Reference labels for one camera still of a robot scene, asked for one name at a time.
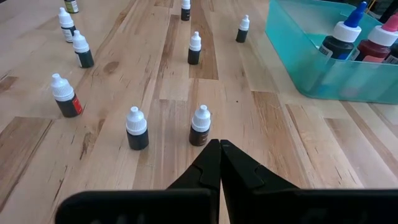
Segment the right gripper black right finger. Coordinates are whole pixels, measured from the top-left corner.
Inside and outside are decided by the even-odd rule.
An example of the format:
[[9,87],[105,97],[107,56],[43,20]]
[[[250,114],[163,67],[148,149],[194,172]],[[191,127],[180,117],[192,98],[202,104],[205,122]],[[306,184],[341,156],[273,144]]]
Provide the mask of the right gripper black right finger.
[[268,192],[298,189],[275,174],[232,142],[222,139],[221,181],[230,224],[260,224],[266,221]]

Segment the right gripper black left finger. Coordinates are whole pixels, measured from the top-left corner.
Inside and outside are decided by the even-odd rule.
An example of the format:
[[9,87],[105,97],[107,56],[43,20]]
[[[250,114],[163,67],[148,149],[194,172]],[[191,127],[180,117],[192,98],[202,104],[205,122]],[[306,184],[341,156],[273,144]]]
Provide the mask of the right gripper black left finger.
[[212,139],[186,171],[168,189],[208,188],[220,189],[221,144]]

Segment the small brown food coloring bottle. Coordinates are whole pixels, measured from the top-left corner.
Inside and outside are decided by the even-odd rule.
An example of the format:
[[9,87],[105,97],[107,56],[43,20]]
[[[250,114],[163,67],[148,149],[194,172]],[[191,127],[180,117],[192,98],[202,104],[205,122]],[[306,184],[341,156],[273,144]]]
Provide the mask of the small brown food coloring bottle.
[[189,141],[193,146],[206,144],[208,133],[210,132],[211,113],[207,105],[200,105],[192,117]]

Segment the small black food coloring bottle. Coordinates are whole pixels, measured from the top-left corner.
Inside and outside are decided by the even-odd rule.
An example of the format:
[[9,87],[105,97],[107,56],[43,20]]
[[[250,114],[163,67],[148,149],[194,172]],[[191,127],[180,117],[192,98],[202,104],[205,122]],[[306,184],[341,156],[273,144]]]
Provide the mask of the small black food coloring bottle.
[[198,31],[195,31],[190,39],[188,49],[188,63],[190,65],[197,65],[200,59],[201,52],[201,37]]
[[182,0],[181,14],[180,14],[180,18],[182,21],[190,20],[190,9],[191,9],[190,0]]
[[136,106],[131,107],[126,116],[126,131],[129,147],[140,151],[149,145],[147,120],[144,113]]
[[248,34],[248,30],[249,30],[249,25],[250,25],[249,16],[245,15],[242,18],[241,23],[239,25],[238,33],[236,36],[236,42],[244,43],[246,41],[246,37]]

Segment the small red food coloring bottle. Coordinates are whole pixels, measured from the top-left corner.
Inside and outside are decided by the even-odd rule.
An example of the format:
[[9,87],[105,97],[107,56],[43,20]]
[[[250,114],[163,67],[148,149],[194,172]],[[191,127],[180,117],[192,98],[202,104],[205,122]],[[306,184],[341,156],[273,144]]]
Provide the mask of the small red food coloring bottle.
[[73,118],[83,112],[74,88],[66,78],[62,78],[59,73],[54,73],[50,86],[53,97],[64,117]]

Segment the small blue food coloring bottle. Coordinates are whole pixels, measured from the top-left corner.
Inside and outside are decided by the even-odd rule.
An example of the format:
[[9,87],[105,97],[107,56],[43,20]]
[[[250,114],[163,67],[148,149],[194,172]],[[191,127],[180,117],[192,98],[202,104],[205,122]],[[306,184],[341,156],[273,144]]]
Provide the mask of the small blue food coloring bottle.
[[91,54],[90,46],[84,35],[79,30],[74,31],[72,38],[73,49],[81,68],[90,68],[95,63]]

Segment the large blue-tip food coloring bottle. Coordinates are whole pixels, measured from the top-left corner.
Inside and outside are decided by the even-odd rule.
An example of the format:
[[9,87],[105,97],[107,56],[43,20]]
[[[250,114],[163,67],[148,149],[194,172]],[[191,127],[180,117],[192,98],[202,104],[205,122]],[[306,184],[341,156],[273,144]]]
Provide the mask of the large blue-tip food coloring bottle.
[[367,5],[366,1],[362,1],[345,21],[338,22],[332,35],[326,36],[319,46],[319,52],[328,58],[346,60],[354,49],[353,43],[362,31],[359,22],[364,16]]

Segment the large black-tip food coloring bottle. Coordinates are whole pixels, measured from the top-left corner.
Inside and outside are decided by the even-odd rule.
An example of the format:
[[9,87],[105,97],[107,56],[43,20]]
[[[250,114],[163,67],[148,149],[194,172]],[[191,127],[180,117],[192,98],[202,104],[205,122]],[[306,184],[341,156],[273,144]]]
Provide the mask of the large black-tip food coloring bottle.
[[398,41],[396,41],[391,47],[387,57],[383,60],[383,63],[398,65]]

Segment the large red-tip food coloring bottle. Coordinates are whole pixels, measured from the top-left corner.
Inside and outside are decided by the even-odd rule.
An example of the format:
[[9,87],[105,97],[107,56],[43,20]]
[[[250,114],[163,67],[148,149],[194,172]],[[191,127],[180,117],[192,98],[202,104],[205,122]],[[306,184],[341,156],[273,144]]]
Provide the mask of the large red-tip food coloring bottle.
[[375,26],[368,38],[362,40],[354,49],[352,61],[382,63],[390,53],[390,47],[398,39],[398,12],[382,26]]

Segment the small purple food coloring bottle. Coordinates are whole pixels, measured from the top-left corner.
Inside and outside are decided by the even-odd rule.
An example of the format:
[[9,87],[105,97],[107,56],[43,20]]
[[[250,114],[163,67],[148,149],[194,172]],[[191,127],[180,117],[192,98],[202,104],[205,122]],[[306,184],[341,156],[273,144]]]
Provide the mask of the small purple food coloring bottle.
[[68,43],[72,43],[76,27],[71,15],[65,10],[64,7],[61,7],[59,9],[58,18],[65,40]]

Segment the teal translucent plastic bin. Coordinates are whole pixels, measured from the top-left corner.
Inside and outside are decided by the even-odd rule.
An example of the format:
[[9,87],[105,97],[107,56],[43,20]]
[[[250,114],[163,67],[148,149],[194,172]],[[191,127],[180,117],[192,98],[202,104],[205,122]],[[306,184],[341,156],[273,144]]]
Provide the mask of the teal translucent plastic bin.
[[318,0],[270,0],[266,34],[298,91],[311,98],[398,104],[398,65],[336,60],[319,51],[355,9]]

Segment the black metal table frame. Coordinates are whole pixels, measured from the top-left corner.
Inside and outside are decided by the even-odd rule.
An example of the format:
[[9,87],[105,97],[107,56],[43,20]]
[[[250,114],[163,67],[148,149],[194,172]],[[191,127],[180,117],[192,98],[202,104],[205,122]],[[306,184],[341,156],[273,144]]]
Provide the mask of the black metal table frame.
[[398,0],[376,0],[372,12],[379,15],[379,22],[385,23],[388,18],[398,11]]

